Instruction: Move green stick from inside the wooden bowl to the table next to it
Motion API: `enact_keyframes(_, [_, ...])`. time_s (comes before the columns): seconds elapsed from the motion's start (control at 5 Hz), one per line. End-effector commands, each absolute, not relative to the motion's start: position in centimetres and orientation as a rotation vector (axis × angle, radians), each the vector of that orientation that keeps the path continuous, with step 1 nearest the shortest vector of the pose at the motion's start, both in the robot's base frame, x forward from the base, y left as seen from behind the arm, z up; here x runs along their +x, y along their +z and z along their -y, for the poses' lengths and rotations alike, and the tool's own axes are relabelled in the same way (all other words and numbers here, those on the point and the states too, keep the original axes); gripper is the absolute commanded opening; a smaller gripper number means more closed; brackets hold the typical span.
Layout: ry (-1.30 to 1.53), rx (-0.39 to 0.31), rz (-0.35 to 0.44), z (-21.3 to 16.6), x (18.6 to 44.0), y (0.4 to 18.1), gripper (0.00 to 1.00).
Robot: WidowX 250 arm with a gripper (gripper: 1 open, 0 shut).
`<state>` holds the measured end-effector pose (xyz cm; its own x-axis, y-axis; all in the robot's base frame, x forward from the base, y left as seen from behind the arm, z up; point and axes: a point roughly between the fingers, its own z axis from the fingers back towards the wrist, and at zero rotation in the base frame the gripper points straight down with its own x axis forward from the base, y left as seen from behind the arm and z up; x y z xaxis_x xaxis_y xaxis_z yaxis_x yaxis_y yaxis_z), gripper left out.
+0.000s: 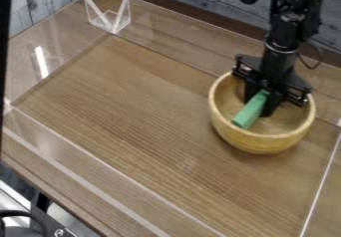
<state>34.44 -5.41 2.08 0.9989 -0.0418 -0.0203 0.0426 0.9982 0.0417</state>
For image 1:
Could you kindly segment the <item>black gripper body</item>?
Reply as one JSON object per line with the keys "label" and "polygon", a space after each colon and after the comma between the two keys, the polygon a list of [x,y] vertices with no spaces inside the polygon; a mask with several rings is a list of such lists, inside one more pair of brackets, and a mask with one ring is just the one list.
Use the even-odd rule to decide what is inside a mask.
{"label": "black gripper body", "polygon": [[283,101],[298,106],[309,102],[311,86],[297,75],[294,67],[286,68],[281,62],[265,61],[261,57],[243,54],[235,56],[233,74],[243,80],[254,80],[259,83],[261,90],[278,91],[283,94]]}

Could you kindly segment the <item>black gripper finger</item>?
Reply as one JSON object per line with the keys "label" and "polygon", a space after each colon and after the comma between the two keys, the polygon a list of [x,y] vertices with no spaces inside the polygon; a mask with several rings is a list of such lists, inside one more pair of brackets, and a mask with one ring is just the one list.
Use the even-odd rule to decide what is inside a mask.
{"label": "black gripper finger", "polygon": [[274,91],[274,92],[265,91],[263,93],[266,95],[266,100],[265,100],[261,115],[265,118],[267,118],[273,115],[275,109],[281,105],[282,99],[283,99],[283,94],[278,91]]}
{"label": "black gripper finger", "polygon": [[261,89],[259,83],[254,80],[245,81],[243,102],[247,103]]}

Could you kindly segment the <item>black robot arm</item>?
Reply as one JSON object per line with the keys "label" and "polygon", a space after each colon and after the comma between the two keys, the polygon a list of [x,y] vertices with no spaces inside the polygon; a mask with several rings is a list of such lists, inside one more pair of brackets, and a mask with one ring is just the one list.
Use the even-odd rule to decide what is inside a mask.
{"label": "black robot arm", "polygon": [[[239,0],[251,5],[258,0]],[[270,29],[263,37],[261,57],[235,56],[233,74],[245,83],[243,101],[249,103],[259,91],[269,96],[261,110],[270,117],[283,102],[305,106],[311,86],[298,76],[294,65],[299,44],[318,33],[323,0],[270,0]]]}

